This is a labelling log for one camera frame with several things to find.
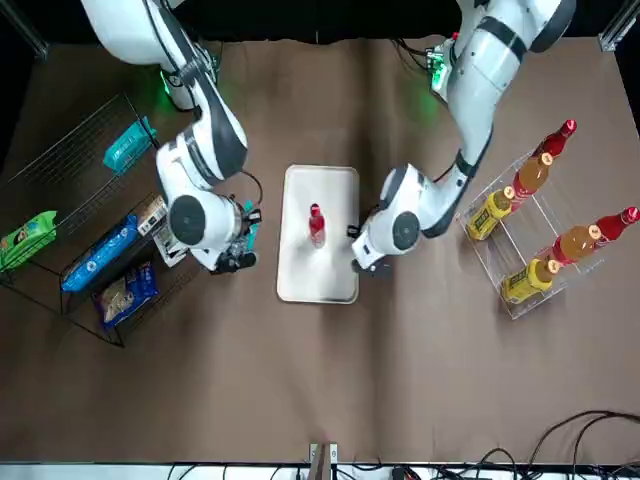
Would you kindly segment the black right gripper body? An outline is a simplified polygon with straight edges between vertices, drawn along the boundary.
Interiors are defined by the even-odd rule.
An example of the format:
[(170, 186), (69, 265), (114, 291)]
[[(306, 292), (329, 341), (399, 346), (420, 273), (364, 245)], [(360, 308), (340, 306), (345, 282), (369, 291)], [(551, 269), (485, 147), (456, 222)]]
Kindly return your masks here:
[(249, 246), (249, 241), (240, 239), (232, 243), (226, 251), (220, 254), (216, 261), (214, 273), (235, 273), (239, 270), (253, 267), (257, 260), (257, 254)]

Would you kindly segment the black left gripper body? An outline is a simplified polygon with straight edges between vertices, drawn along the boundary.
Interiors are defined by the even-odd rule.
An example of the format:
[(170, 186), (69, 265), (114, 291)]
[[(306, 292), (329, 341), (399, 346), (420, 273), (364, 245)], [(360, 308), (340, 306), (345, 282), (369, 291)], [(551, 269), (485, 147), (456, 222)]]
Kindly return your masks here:
[(363, 268), (357, 260), (354, 260), (354, 271), (369, 277), (389, 277), (392, 273), (392, 264), (381, 258), (369, 267)]

